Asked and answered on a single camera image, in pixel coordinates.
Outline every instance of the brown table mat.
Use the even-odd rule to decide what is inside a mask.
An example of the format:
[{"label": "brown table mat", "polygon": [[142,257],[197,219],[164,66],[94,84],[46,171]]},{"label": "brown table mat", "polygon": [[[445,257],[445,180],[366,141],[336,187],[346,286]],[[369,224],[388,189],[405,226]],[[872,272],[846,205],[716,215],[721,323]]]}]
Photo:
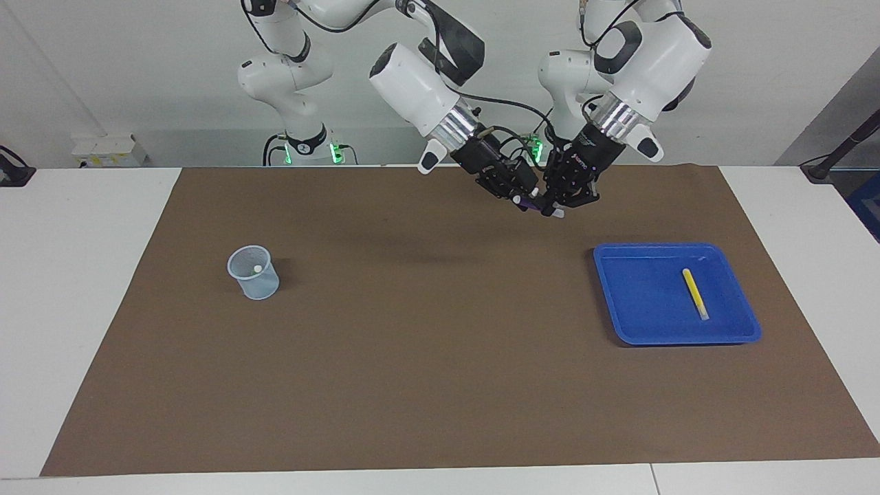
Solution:
[{"label": "brown table mat", "polygon": [[[560,221],[458,169],[184,170],[42,474],[880,456],[718,169],[600,186]],[[763,340],[626,347],[591,250],[658,241],[720,246]]]}]

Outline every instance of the plastic cup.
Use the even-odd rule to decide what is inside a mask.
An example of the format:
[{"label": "plastic cup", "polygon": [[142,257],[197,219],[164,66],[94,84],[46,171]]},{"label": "plastic cup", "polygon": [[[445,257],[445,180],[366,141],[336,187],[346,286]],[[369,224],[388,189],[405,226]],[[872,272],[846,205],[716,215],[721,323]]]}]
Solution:
[{"label": "plastic cup", "polygon": [[263,246],[242,247],[230,256],[226,269],[248,299],[268,299],[278,291],[280,281],[272,255]]}]

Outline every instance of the yellow pen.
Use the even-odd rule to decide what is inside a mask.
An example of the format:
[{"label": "yellow pen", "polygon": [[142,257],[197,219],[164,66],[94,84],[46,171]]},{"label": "yellow pen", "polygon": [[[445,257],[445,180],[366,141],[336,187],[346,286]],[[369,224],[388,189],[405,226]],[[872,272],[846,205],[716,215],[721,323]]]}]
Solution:
[{"label": "yellow pen", "polygon": [[707,321],[709,319],[709,311],[703,302],[703,296],[700,295],[700,289],[697,288],[697,282],[693,279],[693,273],[687,268],[681,273],[685,276],[687,288],[691,291],[691,297],[693,298],[693,303],[697,306],[697,311],[700,312],[700,318],[703,321]]}]

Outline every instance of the white table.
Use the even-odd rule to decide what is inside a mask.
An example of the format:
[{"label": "white table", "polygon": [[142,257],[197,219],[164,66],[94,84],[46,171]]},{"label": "white table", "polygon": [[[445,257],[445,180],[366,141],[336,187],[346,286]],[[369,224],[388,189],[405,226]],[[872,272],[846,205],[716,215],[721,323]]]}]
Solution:
[{"label": "white table", "polygon": [[[797,169],[722,170],[880,436],[880,245],[832,187]],[[42,170],[27,188],[0,189],[0,494],[880,492],[880,459],[28,479],[40,473],[179,173]]]}]

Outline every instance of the power outlet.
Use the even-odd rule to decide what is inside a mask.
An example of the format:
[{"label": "power outlet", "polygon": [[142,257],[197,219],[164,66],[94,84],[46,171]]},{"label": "power outlet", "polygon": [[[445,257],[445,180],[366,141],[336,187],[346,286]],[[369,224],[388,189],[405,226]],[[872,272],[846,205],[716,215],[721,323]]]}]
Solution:
[{"label": "power outlet", "polygon": [[80,168],[139,167],[147,152],[130,134],[105,137],[75,137],[71,155]]}]

